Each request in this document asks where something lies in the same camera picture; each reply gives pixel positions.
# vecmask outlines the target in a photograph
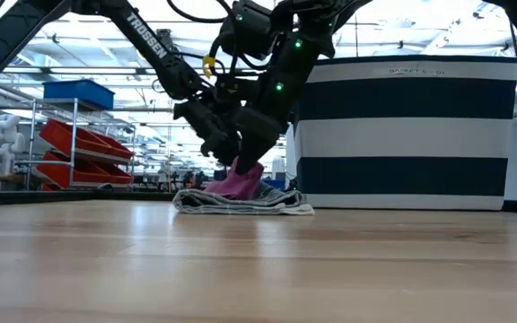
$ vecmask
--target ceiling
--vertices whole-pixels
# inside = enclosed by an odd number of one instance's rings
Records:
[[[6,1],[0,15],[14,2]],[[220,28],[220,24],[203,25],[185,20],[173,12],[165,0],[129,2],[138,8],[152,29],[170,29],[174,44],[183,52],[205,55]],[[272,8],[279,1],[256,2]],[[216,1],[175,0],[175,3],[183,11],[198,17],[225,16]],[[505,42],[509,40],[509,21],[504,11],[478,0],[374,0],[361,8],[334,36],[337,57],[408,54],[511,56],[512,51],[503,51]],[[230,61],[224,54],[219,54],[218,58],[227,65]],[[193,67],[201,67],[196,59],[188,59],[188,62]],[[49,78],[91,77],[116,93],[116,108],[168,109],[173,104],[164,93],[152,89],[154,75],[135,75],[133,70],[127,75],[101,74],[109,72],[112,67],[149,65],[118,28],[100,16],[68,13],[58,21],[48,23],[11,66],[23,70],[6,70],[9,73],[0,76],[0,83],[35,97],[42,96],[41,83]],[[32,72],[40,70],[33,66],[69,69],[34,76]],[[104,67],[108,70],[77,71],[77,67]],[[150,129],[170,143],[188,144],[184,159],[190,159],[201,167],[214,167],[211,161],[199,156],[197,151],[201,141],[184,120],[174,121],[168,112],[115,112],[115,117],[151,123]],[[268,167],[274,156],[284,154],[282,142],[280,147],[263,158],[263,162]]]

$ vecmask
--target white robot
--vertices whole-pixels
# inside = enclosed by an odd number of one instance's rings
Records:
[[[14,115],[0,116],[0,175],[13,174],[15,154],[25,149],[25,137],[17,132],[17,125],[21,119]]]

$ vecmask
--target wooden table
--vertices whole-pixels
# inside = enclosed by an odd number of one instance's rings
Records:
[[[517,214],[0,206],[6,322],[517,322]]]

